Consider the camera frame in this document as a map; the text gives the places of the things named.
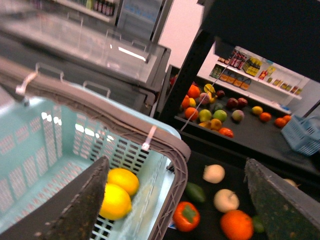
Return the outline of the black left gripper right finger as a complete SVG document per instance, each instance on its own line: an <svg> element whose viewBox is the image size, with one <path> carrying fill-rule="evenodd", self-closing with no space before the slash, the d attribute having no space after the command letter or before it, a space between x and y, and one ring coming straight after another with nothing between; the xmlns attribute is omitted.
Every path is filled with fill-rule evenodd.
<svg viewBox="0 0 320 240"><path fill-rule="evenodd" d="M318 240L320 203L253 158L244 167L254 208L270 240Z"/></svg>

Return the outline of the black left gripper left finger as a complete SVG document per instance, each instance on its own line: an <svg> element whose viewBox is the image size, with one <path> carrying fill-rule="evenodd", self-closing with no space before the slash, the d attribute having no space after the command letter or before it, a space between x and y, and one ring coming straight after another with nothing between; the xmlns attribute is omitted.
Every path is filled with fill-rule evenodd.
<svg viewBox="0 0 320 240"><path fill-rule="evenodd" d="M109 171L103 156L41 207L1 233L2 240L88 240Z"/></svg>

